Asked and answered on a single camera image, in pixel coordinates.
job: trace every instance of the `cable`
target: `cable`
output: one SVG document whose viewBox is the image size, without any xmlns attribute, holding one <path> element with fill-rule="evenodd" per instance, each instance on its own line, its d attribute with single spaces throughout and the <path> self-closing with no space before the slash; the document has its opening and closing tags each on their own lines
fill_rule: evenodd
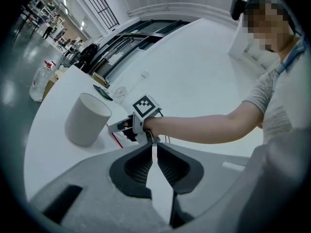
<svg viewBox="0 0 311 233">
<path fill-rule="evenodd" d="M 155 142 L 154 142 L 154 136 L 152 135 L 151 131 L 146 130 L 146 132 L 149 132 L 149 133 L 150 133 L 150 135 L 151 135 L 151 141 L 152 141 L 152 144 L 154 144 L 154 143 L 155 143 Z"/>
<path fill-rule="evenodd" d="M 164 116 L 164 115 L 161 113 L 160 109 L 158 109 L 157 111 L 159 111 L 159 113 L 160 113 L 161 116 Z"/>
</svg>

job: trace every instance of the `short sleeve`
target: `short sleeve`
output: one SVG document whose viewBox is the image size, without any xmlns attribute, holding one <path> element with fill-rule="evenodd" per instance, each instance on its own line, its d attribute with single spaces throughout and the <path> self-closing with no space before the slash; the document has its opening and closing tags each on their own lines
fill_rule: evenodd
<svg viewBox="0 0 311 233">
<path fill-rule="evenodd" d="M 263 74 L 243 102 L 250 102 L 257 106 L 264 114 L 272 96 L 273 76 L 271 73 Z"/>
</svg>

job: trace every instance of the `floor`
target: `floor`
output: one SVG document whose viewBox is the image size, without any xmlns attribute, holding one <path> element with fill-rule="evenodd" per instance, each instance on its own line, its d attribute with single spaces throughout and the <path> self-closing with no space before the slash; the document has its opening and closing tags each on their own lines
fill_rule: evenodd
<svg viewBox="0 0 311 233">
<path fill-rule="evenodd" d="M 14 30 L 0 51 L 0 167 L 17 198 L 24 199 L 23 161 L 27 137 L 40 106 L 29 96 L 36 70 L 44 61 L 68 64 L 62 53 L 25 25 L 16 42 Z"/>
<path fill-rule="evenodd" d="M 43 35 L 44 34 L 44 32 L 37 32 L 39 35 Z M 48 43 L 50 43 L 57 51 L 59 51 L 61 54 L 63 54 L 63 53 L 65 53 L 66 51 L 67 51 L 67 49 L 69 49 L 69 47 L 65 47 L 65 48 L 62 48 L 62 49 L 60 49 L 60 48 L 58 48 L 57 47 L 57 45 L 58 45 L 58 43 L 57 42 L 54 42 L 54 40 L 51 38 L 51 37 L 48 37 L 47 39 L 46 39 L 46 41 L 48 42 Z"/>
</svg>

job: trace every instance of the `white table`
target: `white table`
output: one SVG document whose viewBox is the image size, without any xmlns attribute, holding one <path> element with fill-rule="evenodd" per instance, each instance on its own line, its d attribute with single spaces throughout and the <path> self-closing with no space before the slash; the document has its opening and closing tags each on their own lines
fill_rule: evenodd
<svg viewBox="0 0 311 233">
<path fill-rule="evenodd" d="M 112 116 L 108 125 L 128 116 L 120 105 L 104 99 L 93 84 L 101 86 L 77 67 L 71 66 L 43 100 L 31 126 L 25 152 L 24 184 L 27 200 L 78 162 L 120 149 L 106 126 L 96 142 L 88 148 L 74 145 L 65 136 L 65 120 L 79 95 L 84 92 L 99 98 L 110 108 Z M 121 133 L 115 136 L 124 147 L 136 144 Z"/>
</svg>

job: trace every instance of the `white ceramic cup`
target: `white ceramic cup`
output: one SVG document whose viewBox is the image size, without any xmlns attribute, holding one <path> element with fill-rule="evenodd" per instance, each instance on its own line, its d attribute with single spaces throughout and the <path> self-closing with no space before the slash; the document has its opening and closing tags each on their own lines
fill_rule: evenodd
<svg viewBox="0 0 311 233">
<path fill-rule="evenodd" d="M 88 147 L 111 117 L 111 110 L 98 98 L 81 93 L 65 122 L 65 134 L 74 144 Z"/>
</svg>

